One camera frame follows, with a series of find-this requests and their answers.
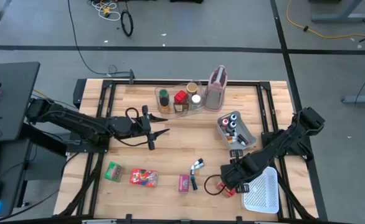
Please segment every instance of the white plastic basket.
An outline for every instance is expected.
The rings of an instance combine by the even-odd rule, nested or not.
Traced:
[[[277,171],[267,167],[263,174],[247,184],[250,192],[242,194],[247,210],[275,214],[279,210]]]

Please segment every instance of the gray floor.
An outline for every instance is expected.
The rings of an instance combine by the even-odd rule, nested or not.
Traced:
[[[0,1],[0,9],[5,0]],[[285,18],[287,0],[277,0],[289,49],[364,50],[359,37],[321,39],[293,27]],[[205,0],[203,4],[169,3],[167,0],[132,1],[129,9],[135,33],[126,38],[119,22],[98,18],[84,0],[71,0],[77,39],[88,46],[262,47],[279,49],[279,39],[269,1]],[[293,0],[290,17],[323,34],[365,34],[365,24],[313,24],[312,12],[336,10],[335,3]],[[356,12],[365,13],[365,1]],[[0,45],[73,46],[65,1],[12,0],[0,22]],[[208,78],[223,64],[234,80],[288,80],[282,54],[233,52],[82,52],[88,65],[107,72],[132,68],[138,78]],[[320,135],[311,139],[328,218],[365,223],[365,110],[343,105],[344,95],[355,95],[365,81],[365,56],[290,55],[303,106],[312,106],[326,120]],[[88,71],[76,51],[0,50],[0,63],[39,61],[35,89],[50,97],[72,102],[78,78],[98,77]],[[64,130],[51,125],[41,129]],[[42,160],[47,156],[42,152]],[[63,160],[53,158],[59,167]],[[37,202],[59,186],[57,172],[50,180],[29,183],[26,200]],[[15,219],[49,217],[55,197]]]

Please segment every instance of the green box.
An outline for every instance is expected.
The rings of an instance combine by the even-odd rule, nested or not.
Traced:
[[[105,172],[105,178],[115,182],[120,182],[121,173],[123,168],[116,162],[110,162],[107,171]]]

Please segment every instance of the red lid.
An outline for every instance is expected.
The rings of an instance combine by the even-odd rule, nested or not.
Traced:
[[[175,96],[174,96],[174,102],[175,103],[182,103],[187,100],[187,93],[184,92],[184,90],[180,90]]]

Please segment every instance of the wooden tabletop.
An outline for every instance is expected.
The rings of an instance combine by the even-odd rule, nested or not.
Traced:
[[[270,82],[279,128],[285,129],[291,123],[293,108],[286,82]],[[80,112],[95,116],[100,97],[102,80],[87,80]],[[112,108],[112,116],[124,116],[129,107],[140,108],[148,105],[149,112],[161,116],[156,107],[154,85],[117,85]],[[268,108],[265,92],[264,102]],[[107,105],[109,92],[106,94]],[[204,110],[201,114],[170,119],[162,123],[152,123],[153,131],[170,128],[156,141],[156,149],[148,150],[147,145],[128,147],[111,139],[109,151],[105,154],[101,181],[98,189],[95,218],[125,218],[127,213],[138,219],[190,219],[190,220],[277,220],[276,214],[251,212],[242,207],[240,195],[225,198],[223,195],[211,196],[204,191],[205,179],[220,173],[220,166],[229,163],[229,153],[220,136],[216,133],[217,118],[231,112],[240,111],[242,119],[250,132],[258,139],[251,150],[262,148],[260,133],[262,120],[259,112],[257,91],[252,86],[228,86],[225,103],[221,111]],[[267,120],[272,130],[271,117],[267,110]],[[144,137],[127,139],[128,143],[146,141]],[[205,166],[195,173],[197,191],[190,185],[188,194],[178,192],[180,174],[189,174],[191,165],[203,158]],[[87,154],[79,154],[65,168],[60,185],[54,214],[61,212],[75,197],[81,187]],[[297,156],[287,156],[287,171],[293,193],[313,216],[318,216],[313,191],[306,164]],[[125,170],[121,182],[116,183],[103,178],[109,163],[113,161]],[[129,183],[134,168],[158,171],[158,185],[155,188]],[[209,190],[214,189],[218,180],[210,180]],[[88,190],[84,213],[88,212],[91,190]],[[282,209],[287,214],[285,196],[280,190]]]

